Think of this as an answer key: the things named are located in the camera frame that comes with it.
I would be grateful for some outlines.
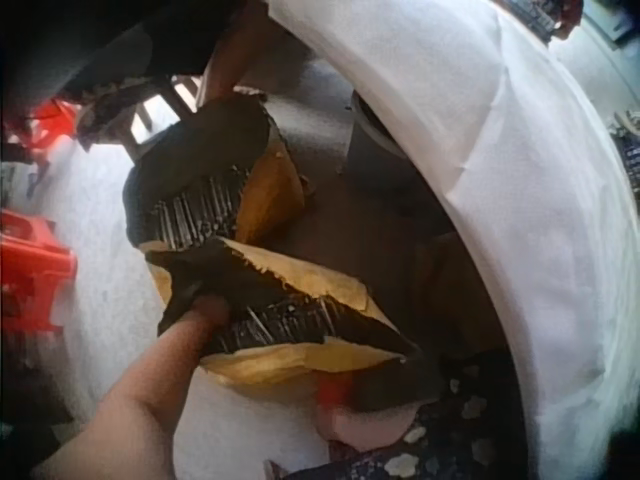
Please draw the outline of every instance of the white fabric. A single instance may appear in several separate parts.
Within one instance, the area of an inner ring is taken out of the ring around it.
[[[640,383],[640,239],[615,147],[571,75],[482,0],[271,0],[433,188],[498,311],[532,466],[585,478]]]

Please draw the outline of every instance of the chair leg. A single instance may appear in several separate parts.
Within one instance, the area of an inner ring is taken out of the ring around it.
[[[196,98],[196,96],[198,95],[198,85],[196,85],[196,82],[193,81],[193,78],[185,76],[181,77],[180,80],[186,87],[187,91],[191,95],[193,95],[193,98]]]
[[[136,113],[140,117],[144,128],[146,128],[148,132],[153,130],[153,121],[151,120],[151,115],[149,115],[149,111],[147,110],[147,107],[144,106],[144,103],[136,105]]]
[[[124,149],[129,154],[131,161],[133,163],[136,163],[138,161],[138,158],[140,157],[140,146],[138,145],[138,142],[136,142],[133,133],[131,133],[131,129],[118,128],[116,130],[116,135],[118,136],[118,140],[120,141]]]
[[[171,109],[176,112],[180,120],[186,120],[191,115],[193,115],[191,109],[189,108],[189,105],[187,105],[182,97],[178,95],[178,92],[176,92],[169,80],[159,80],[158,90],[160,96],[165,102],[167,102],[167,104],[169,104],[169,107],[171,107]]]

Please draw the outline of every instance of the finger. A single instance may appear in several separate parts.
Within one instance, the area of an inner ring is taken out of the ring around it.
[[[191,309],[218,326],[224,326],[229,322],[229,305],[224,298],[217,295],[196,298]]]

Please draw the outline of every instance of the floor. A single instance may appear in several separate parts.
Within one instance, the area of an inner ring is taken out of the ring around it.
[[[638,98],[612,68],[593,34],[585,26],[568,42],[553,44],[552,50],[606,119],[614,109],[638,107]],[[270,93],[268,109],[292,156],[316,186],[315,218],[334,222],[301,221],[273,240],[272,248],[358,275],[370,284],[390,317],[401,314],[406,303],[402,292],[407,291],[402,276],[411,256],[389,256],[380,263],[368,259],[392,249],[411,251],[403,243],[406,237],[397,233],[404,228],[403,220],[375,199],[354,196],[335,175],[350,137],[350,85],[293,39],[265,59],[247,83]],[[148,107],[158,125],[172,121],[160,103],[152,101]],[[144,137],[143,130],[134,125],[135,135]],[[25,185],[17,182],[12,208],[54,220],[60,241],[78,256],[75,284],[60,291],[52,315],[54,322],[64,325],[64,335],[40,339],[36,354],[45,361],[80,425],[91,418],[123,370],[153,342],[163,305],[142,255],[125,237],[121,192],[131,161],[124,149],[96,146],[85,153],[65,141],[52,160],[47,178],[31,200],[24,197]],[[305,241],[327,228],[341,232],[337,242],[351,248],[318,249]],[[369,238],[379,241],[364,253],[352,254],[359,245],[371,243]],[[301,381],[277,396],[253,398],[215,384],[198,370],[175,440],[178,477],[261,478],[267,458],[291,470],[324,462],[326,445],[313,426],[311,391],[310,383]]]

